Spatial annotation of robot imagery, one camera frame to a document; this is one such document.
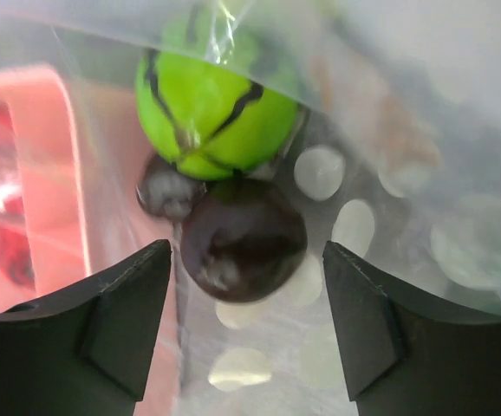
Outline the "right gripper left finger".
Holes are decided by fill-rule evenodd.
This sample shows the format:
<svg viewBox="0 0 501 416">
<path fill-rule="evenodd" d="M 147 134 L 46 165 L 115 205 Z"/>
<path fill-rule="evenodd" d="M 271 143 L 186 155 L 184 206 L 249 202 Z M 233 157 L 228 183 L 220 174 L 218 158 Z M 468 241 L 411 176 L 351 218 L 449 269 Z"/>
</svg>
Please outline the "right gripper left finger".
<svg viewBox="0 0 501 416">
<path fill-rule="evenodd" d="M 170 270 L 171 246 L 159 240 L 0 313 L 0 416 L 133 414 Z"/>
</svg>

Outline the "clear polka dot zip bag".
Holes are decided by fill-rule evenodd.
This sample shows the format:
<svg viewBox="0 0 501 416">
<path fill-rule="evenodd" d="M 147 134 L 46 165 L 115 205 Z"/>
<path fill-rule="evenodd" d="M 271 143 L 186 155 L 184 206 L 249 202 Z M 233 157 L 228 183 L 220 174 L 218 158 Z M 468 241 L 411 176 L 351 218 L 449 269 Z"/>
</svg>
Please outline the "clear polka dot zip bag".
<svg viewBox="0 0 501 416">
<path fill-rule="evenodd" d="M 185 218 L 151 217 L 136 197 L 158 154 L 137 113 L 137 68 L 148 49 L 190 54 L 160 33 L 195 6 L 261 36 L 296 71 L 291 87 L 227 64 L 295 100 L 297 123 L 256 169 L 197 179 L 207 192 L 273 182 L 304 217 L 303 262 L 257 302 L 207 295 L 181 261 Z M 133 93 L 150 147 L 137 205 L 172 230 L 179 382 L 168 415 L 361 415 L 329 306 L 327 242 L 501 316 L 501 1 L 0 1 L 0 69 L 40 63 Z"/>
</svg>

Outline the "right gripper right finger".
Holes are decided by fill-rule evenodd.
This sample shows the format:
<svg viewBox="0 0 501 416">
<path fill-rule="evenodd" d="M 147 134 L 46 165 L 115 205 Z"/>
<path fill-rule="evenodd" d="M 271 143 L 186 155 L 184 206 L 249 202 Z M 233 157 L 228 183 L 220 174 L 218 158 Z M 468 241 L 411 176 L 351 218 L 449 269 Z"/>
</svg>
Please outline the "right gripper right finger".
<svg viewBox="0 0 501 416">
<path fill-rule="evenodd" d="M 501 316 L 323 249 L 348 397 L 361 415 L 501 415 Z"/>
</svg>

